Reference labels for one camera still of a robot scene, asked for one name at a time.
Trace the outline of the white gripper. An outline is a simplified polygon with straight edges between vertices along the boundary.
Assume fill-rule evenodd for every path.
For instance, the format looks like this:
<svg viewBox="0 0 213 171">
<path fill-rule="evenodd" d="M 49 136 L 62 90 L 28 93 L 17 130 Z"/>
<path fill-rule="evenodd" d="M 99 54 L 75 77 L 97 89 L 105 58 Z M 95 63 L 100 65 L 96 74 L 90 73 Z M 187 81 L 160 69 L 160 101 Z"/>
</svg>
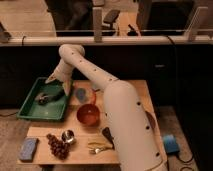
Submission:
<svg viewBox="0 0 213 171">
<path fill-rule="evenodd" d="M 53 71 L 52 76 L 49 76 L 45 80 L 45 84 L 49 84 L 55 80 L 59 80 L 62 83 L 62 87 L 66 96 L 68 96 L 71 92 L 71 77 L 73 73 L 74 67 L 72 65 L 67 64 L 63 59 L 60 60 L 59 64 Z"/>
</svg>

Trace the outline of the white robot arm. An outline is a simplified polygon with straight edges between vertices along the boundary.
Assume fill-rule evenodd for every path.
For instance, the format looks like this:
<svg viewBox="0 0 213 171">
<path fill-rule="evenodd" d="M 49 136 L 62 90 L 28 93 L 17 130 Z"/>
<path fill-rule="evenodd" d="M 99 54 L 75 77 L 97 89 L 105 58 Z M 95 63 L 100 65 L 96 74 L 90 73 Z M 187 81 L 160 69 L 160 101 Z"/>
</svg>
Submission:
<svg viewBox="0 0 213 171">
<path fill-rule="evenodd" d="M 104 109 L 121 171 L 168 171 L 135 87 L 84 58 L 81 45 L 59 47 L 59 64 L 46 80 L 59 80 L 66 94 L 74 68 L 103 91 Z"/>
</svg>

